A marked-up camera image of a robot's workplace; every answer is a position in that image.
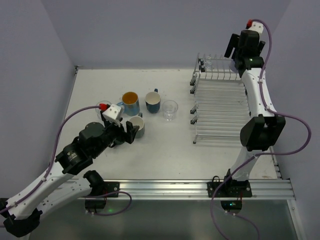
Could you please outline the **dark teal mug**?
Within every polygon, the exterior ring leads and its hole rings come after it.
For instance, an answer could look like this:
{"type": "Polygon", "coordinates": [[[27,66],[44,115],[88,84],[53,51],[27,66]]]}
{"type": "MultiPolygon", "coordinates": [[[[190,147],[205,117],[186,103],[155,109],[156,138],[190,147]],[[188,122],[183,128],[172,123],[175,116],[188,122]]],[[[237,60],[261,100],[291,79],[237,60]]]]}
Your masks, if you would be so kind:
{"type": "Polygon", "coordinates": [[[140,139],[145,134],[145,121],[143,119],[143,113],[139,112],[138,115],[133,116],[129,119],[129,121],[132,123],[133,126],[138,126],[139,129],[135,135],[136,139],[140,139]]]}

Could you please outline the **light blue butterfly mug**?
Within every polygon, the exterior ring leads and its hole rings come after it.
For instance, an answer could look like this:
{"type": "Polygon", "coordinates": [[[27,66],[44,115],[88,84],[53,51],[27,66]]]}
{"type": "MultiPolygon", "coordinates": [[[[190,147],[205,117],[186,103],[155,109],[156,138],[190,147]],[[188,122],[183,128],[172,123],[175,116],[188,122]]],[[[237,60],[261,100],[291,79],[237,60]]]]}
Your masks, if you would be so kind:
{"type": "Polygon", "coordinates": [[[124,109],[128,116],[136,116],[140,112],[139,97],[135,92],[129,91],[123,94],[121,102],[116,104],[124,109]]]}

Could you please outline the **dark blue faceted mug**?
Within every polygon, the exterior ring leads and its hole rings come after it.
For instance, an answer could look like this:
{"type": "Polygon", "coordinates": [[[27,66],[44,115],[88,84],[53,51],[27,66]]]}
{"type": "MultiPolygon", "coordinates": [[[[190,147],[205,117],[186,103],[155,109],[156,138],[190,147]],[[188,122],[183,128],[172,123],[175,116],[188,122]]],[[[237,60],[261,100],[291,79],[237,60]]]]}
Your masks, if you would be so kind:
{"type": "Polygon", "coordinates": [[[158,89],[155,88],[154,91],[149,92],[145,96],[145,104],[147,110],[151,114],[156,114],[160,110],[161,96],[158,93],[158,89]]]}

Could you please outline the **lavender plastic cup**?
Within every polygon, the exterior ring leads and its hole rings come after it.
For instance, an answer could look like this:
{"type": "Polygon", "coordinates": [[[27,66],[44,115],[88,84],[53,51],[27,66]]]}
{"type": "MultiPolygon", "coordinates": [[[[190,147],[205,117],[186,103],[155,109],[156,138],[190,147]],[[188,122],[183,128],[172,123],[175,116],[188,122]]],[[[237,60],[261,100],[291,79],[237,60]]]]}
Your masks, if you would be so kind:
{"type": "Polygon", "coordinates": [[[236,63],[233,60],[229,64],[229,69],[235,74],[239,73],[239,70],[236,68],[236,63]]]}

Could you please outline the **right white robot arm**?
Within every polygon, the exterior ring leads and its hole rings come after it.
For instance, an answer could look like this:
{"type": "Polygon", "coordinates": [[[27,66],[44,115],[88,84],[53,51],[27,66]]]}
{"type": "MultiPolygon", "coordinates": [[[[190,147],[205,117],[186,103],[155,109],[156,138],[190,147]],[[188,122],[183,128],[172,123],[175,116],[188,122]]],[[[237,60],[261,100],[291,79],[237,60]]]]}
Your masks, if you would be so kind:
{"type": "Polygon", "coordinates": [[[240,130],[242,148],[228,171],[232,182],[245,182],[261,154],[268,153],[278,140],[286,120],[276,114],[268,92],[260,56],[265,42],[260,30],[245,29],[232,34],[224,56],[234,61],[245,87],[250,120],[240,130]]]}

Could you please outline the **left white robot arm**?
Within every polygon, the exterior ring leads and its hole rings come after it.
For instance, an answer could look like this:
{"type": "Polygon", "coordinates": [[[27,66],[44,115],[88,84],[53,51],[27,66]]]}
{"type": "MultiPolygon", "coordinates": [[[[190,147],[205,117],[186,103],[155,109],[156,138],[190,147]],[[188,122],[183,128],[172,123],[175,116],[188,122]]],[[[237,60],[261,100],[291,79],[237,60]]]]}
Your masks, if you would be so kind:
{"type": "Polygon", "coordinates": [[[90,166],[106,148],[119,142],[131,144],[138,130],[139,127],[129,121],[125,127],[114,123],[87,124],[34,182],[11,198],[1,198],[0,214],[5,218],[6,231],[23,237],[39,226],[45,214],[78,197],[102,194],[104,181],[95,170],[87,171],[69,187],[58,188],[90,166]]]}

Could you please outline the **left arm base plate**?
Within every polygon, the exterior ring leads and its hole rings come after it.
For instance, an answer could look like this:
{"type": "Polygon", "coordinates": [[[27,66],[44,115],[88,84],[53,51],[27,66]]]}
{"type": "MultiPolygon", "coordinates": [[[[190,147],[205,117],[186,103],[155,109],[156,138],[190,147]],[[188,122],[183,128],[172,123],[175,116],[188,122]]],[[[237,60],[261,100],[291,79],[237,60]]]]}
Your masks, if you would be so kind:
{"type": "Polygon", "coordinates": [[[117,198],[119,196],[120,182],[118,181],[105,181],[99,190],[100,195],[110,194],[106,198],[117,198]]]}

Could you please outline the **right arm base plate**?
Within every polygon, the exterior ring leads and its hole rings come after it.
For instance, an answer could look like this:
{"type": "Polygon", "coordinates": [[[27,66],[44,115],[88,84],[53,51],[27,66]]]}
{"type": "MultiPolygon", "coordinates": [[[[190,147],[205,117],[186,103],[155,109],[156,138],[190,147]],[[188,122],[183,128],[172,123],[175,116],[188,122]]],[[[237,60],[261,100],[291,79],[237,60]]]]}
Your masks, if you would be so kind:
{"type": "Polygon", "coordinates": [[[215,177],[206,183],[209,198],[212,196],[215,198],[251,198],[253,196],[248,180],[237,181],[231,178],[224,183],[220,178],[215,180],[215,177]]]}

